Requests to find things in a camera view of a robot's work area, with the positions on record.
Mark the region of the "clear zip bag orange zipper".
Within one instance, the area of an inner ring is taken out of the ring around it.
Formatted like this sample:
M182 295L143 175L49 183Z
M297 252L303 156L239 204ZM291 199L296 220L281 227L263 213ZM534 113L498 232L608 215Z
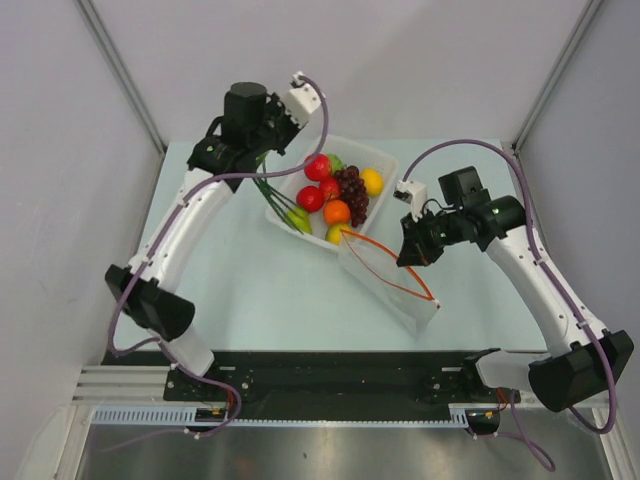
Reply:
M409 334L419 337L441 304L412 267L398 267L398 256L382 243L341 230L340 266L360 283Z

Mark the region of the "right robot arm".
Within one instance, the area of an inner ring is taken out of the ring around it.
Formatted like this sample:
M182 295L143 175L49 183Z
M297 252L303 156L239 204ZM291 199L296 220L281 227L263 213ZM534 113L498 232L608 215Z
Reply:
M467 167L439 179L446 207L428 207L425 185L396 184L409 204L401 221L400 267L435 263L445 247L469 242L502 270L533 315L546 344L542 355L489 349L472 358L461 376L463 393L484 401L497 387L529 391L550 411L561 412L616 383L634 351L623 330L612 332L568 286L544 249L526 212L510 195L491 198L477 171Z

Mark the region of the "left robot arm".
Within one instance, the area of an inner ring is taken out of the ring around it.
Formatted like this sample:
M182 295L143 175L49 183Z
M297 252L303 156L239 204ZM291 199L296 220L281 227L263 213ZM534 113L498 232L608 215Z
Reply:
M270 93L255 82L233 84L216 117L194 146L173 203L152 236L124 267L112 265L105 281L116 300L112 316L127 315L186 368L186 387L197 398L214 397L220 374L214 355L194 325L195 306L177 295L186 264L214 216L244 179L257 175L261 155L286 147L321 102L301 73L289 90Z

